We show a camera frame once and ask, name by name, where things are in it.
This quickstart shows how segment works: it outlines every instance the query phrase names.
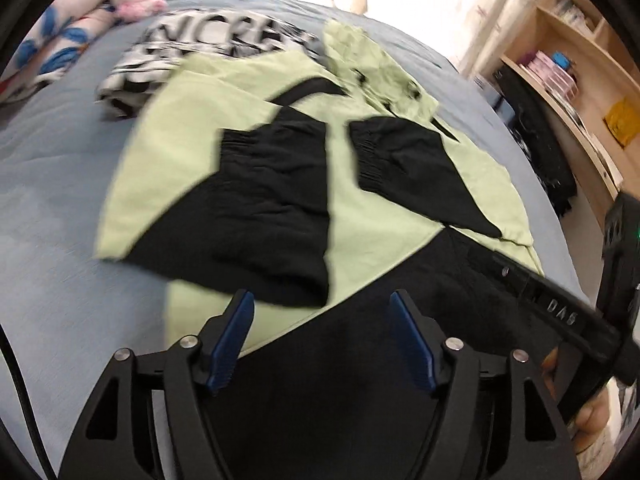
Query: metal screw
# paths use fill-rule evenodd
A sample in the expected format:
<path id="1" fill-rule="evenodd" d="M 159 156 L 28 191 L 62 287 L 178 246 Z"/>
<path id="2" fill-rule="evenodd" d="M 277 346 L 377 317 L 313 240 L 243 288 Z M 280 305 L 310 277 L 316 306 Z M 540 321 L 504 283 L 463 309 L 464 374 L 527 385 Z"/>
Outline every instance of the metal screw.
<path id="1" fill-rule="evenodd" d="M 465 346 L 465 344 L 462 342 L 462 339 L 458 339 L 457 337 L 449 337 L 445 342 L 445 345 L 447 345 L 447 348 L 449 348 L 450 350 L 455 350 L 456 352 L 458 350 L 462 350 Z"/>
<path id="2" fill-rule="evenodd" d="M 120 350 L 116 350 L 113 354 L 113 358 L 116 359 L 116 361 L 126 361 L 130 357 L 131 350 L 129 350 L 128 348 L 121 348 Z"/>
<path id="3" fill-rule="evenodd" d="M 198 344 L 198 338 L 194 335 L 186 335 L 180 339 L 180 346 L 182 348 L 193 348 Z"/>
<path id="4" fill-rule="evenodd" d="M 529 360 L 529 354 L 518 348 L 513 351 L 513 358 L 519 363 L 526 363 Z"/>

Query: bookshelf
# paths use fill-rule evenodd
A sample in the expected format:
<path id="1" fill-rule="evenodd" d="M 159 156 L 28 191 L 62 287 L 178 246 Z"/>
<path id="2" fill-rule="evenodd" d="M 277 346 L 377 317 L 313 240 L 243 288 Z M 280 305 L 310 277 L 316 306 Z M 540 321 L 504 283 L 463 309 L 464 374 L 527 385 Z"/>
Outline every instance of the bookshelf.
<path id="1" fill-rule="evenodd" d="M 502 62 L 542 97 L 550 118 L 564 126 L 554 128 L 556 136 L 602 227 L 604 213 L 618 188 L 640 196 L 640 136 L 623 148 L 603 121 L 611 107 L 623 98 L 640 113 L 640 71 L 615 31 L 589 0 L 572 0 L 587 18 L 589 27 L 573 26 L 565 21 L 566 17 L 557 16 L 554 10 L 560 1 L 538 0 L 504 51 Z M 537 50 L 548 55 L 562 52 L 571 60 L 578 85 L 578 95 L 571 104 L 589 136 L 597 138 L 597 147 L 585 138 L 543 85 L 518 65 L 523 55 Z M 619 171 L 622 184 L 611 181 L 602 163 L 603 156 Z"/>

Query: black and white shirt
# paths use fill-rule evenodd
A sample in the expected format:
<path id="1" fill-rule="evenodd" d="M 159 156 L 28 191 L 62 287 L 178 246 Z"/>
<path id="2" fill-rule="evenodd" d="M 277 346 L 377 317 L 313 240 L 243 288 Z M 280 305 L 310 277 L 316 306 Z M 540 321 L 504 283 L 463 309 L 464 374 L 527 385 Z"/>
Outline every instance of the black and white shirt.
<path id="1" fill-rule="evenodd" d="M 97 96 L 119 116 L 133 117 L 191 52 L 248 57 L 300 50 L 318 61 L 321 49 L 313 34 L 250 10 L 176 10 L 144 32 L 98 86 Z"/>

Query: bed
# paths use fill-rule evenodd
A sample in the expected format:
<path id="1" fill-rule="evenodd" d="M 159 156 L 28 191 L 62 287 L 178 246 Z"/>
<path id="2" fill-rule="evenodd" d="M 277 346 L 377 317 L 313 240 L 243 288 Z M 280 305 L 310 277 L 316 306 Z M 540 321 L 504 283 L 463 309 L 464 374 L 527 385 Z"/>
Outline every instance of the bed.
<path id="1" fill-rule="evenodd" d="M 251 9 L 318 36 L 328 18 L 365 28 L 440 102 L 438 113 L 447 123 L 507 168 L 527 209 L 546 275 L 585 299 L 559 221 L 524 154 L 474 86 L 442 56 L 393 27 L 313 4 L 167 1 L 172 9 Z M 112 120 L 94 102 L 95 88 L 148 24 L 109 31 L 63 80 L 23 107 L 4 110 L 0 118 L 0 313 L 56 469 L 113 351 L 128 346 L 144 353 L 164 345 L 165 281 L 92 259 L 100 208 L 134 124 Z M 12 382 L 4 368 L 0 374 L 0 417 L 35 465 Z M 166 451 L 165 431 L 159 439 Z"/>

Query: yellow object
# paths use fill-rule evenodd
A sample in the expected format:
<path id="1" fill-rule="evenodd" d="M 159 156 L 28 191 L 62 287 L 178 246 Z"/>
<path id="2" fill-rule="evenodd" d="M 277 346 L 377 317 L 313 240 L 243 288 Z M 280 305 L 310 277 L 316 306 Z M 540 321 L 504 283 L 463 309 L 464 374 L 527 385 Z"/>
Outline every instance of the yellow object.
<path id="1" fill-rule="evenodd" d="M 622 146 L 627 146 L 640 132 L 640 116 L 631 107 L 626 97 L 613 105 L 604 117 L 604 122 Z"/>

